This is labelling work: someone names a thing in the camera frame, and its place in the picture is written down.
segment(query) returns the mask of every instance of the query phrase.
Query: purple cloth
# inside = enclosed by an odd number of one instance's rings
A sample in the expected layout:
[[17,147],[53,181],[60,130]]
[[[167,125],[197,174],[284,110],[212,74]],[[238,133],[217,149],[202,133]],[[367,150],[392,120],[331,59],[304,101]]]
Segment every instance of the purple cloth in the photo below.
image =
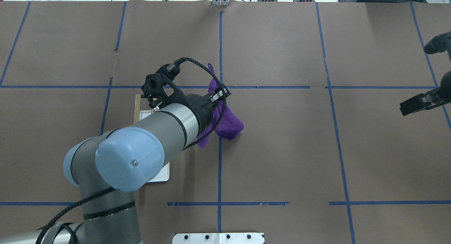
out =
[[[214,73],[211,64],[208,64],[208,68],[210,69],[211,72]],[[210,82],[210,86],[208,87],[208,93],[214,93],[215,89],[218,87],[219,85],[216,83],[214,79],[212,79]],[[223,103],[220,103],[219,106],[216,107],[216,109],[213,111],[213,120],[211,124],[204,130],[204,132],[202,132],[198,136],[198,138],[201,138],[206,133],[208,133],[211,127],[213,127],[218,122],[219,116],[221,115],[222,104]],[[221,123],[219,123],[218,127],[216,127],[215,130],[216,134],[221,138],[232,140],[236,138],[244,128],[245,124],[240,119],[238,119],[238,117],[235,116],[235,114],[232,113],[229,106],[225,105],[224,115],[222,116]],[[198,143],[199,147],[205,148],[206,144],[208,143],[208,138],[209,137]]]

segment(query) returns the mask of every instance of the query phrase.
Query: black band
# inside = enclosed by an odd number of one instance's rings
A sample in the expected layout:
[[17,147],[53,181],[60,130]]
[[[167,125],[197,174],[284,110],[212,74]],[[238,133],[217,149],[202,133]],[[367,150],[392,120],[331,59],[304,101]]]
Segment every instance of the black band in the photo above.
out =
[[183,145],[183,147],[185,148],[186,142],[188,140],[188,136],[186,134],[185,125],[183,125],[183,122],[179,118],[177,118],[177,116],[175,116],[172,112],[166,112],[166,111],[158,111],[158,112],[164,112],[165,114],[169,114],[179,123],[180,127],[182,127],[183,134],[185,135],[185,144]]
[[96,213],[91,213],[91,214],[84,214],[83,217],[84,217],[85,220],[93,219],[93,218],[97,218],[97,217],[103,217],[103,216],[106,216],[106,215],[114,214],[116,212],[122,212],[123,210],[131,208],[133,206],[135,206],[135,201],[126,203],[126,204],[124,204],[122,206],[119,206],[119,207],[116,207],[116,208],[113,208],[113,209],[109,209],[109,210],[106,210],[106,211],[96,212]]

